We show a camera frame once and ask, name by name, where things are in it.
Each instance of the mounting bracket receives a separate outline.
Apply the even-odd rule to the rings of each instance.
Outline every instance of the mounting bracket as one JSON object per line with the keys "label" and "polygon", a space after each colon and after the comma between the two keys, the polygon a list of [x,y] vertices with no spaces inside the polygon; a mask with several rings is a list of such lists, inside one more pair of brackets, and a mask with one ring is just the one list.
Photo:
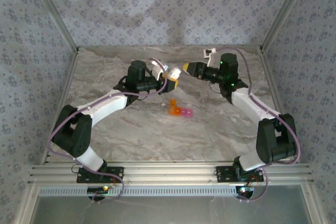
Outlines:
{"label": "mounting bracket", "polygon": [[[124,167],[118,167],[118,166],[107,166],[106,170],[104,173],[109,173],[109,174],[114,174],[117,175],[121,178],[124,177]],[[78,174],[77,174],[77,183],[79,184],[110,184],[110,183],[116,183],[119,184],[121,183],[118,179],[114,179],[113,177],[110,176],[103,176],[103,175],[97,175],[93,174],[89,171],[87,171],[84,168],[79,168],[78,169]]]}
{"label": "mounting bracket", "polygon": [[227,183],[227,182],[264,182],[264,177],[261,171],[254,170],[251,173],[241,177],[240,179],[237,178],[237,175],[234,172],[232,166],[216,166],[215,174],[217,176],[218,183]]}

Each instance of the marble-patterned surface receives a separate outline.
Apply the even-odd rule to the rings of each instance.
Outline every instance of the marble-patterned surface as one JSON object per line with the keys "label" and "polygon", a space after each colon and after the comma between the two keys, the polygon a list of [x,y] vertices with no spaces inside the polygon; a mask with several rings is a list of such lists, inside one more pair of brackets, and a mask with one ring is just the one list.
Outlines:
{"label": "marble-patterned surface", "polygon": [[[67,103],[78,106],[107,93],[134,59],[155,57],[170,66],[202,61],[202,47],[125,47],[80,49]],[[253,92],[274,107],[256,49],[244,50],[253,80]],[[215,63],[219,64],[220,54]],[[240,57],[240,77],[248,83]],[[192,118],[171,116],[171,98],[194,110]],[[232,160],[255,147],[257,127],[239,108],[214,93],[205,81],[182,74],[170,93],[136,101],[100,121],[92,129],[91,145],[108,161]],[[50,156],[49,161],[60,160]]]}

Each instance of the robotic arm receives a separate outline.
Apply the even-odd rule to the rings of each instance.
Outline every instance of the robotic arm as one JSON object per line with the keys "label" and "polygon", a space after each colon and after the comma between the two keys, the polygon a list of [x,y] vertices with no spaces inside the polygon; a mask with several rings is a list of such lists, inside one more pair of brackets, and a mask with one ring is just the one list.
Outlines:
{"label": "robotic arm", "polygon": [[[155,61],[152,63],[154,67],[150,71],[145,62],[133,61],[128,68],[127,75],[121,78],[119,83],[103,97],[76,108],[71,105],[65,106],[61,110],[55,128],[74,112],[86,107],[89,107],[89,109],[77,114],[66,123],[51,141],[76,158],[85,167],[95,172],[105,172],[107,163],[90,146],[91,129],[106,116],[126,108],[138,99],[137,95],[120,94],[115,96],[114,94],[120,92],[140,93],[142,91],[149,93],[150,90],[159,91],[163,88],[165,80],[163,69],[167,70],[168,66],[164,62],[161,62],[162,66],[159,66]],[[173,68],[167,75],[166,86],[159,94],[174,90],[177,87],[180,73],[181,71],[178,68]],[[110,98],[95,105],[105,97]]]}
{"label": "robotic arm", "polygon": [[220,67],[209,66],[211,54],[215,49],[204,50],[208,64],[190,62],[183,66],[183,70],[200,80],[217,83],[221,95],[234,106],[242,109],[258,126],[256,149],[251,153],[235,158],[233,169],[238,180],[244,180],[256,168],[269,165],[280,159],[296,154],[295,141],[284,125],[272,114],[278,115],[295,132],[294,119],[290,114],[281,115],[260,101],[253,93],[249,93],[248,85],[238,78],[238,62],[234,54],[223,54],[220,58]]}

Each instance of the patterned wallpaper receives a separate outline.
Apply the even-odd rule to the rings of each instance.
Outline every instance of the patterned wallpaper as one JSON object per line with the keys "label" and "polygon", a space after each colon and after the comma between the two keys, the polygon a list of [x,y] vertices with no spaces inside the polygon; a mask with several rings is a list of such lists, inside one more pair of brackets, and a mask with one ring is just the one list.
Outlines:
{"label": "patterned wallpaper", "polygon": [[297,122],[325,211],[336,223],[336,0],[298,0],[267,53]]}
{"label": "patterned wallpaper", "polygon": [[0,0],[0,223],[38,164],[72,52],[40,0]]}
{"label": "patterned wallpaper", "polygon": [[283,0],[54,0],[78,46],[261,44]]}

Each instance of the glass panel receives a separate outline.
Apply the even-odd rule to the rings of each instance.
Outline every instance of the glass panel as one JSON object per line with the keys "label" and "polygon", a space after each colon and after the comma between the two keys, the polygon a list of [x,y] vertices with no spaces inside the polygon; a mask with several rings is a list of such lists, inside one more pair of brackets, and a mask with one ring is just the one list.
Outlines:
{"label": "glass panel", "polygon": [[262,199],[123,197],[92,204],[87,197],[40,197],[32,224],[297,224],[311,223],[300,186],[270,186]]}

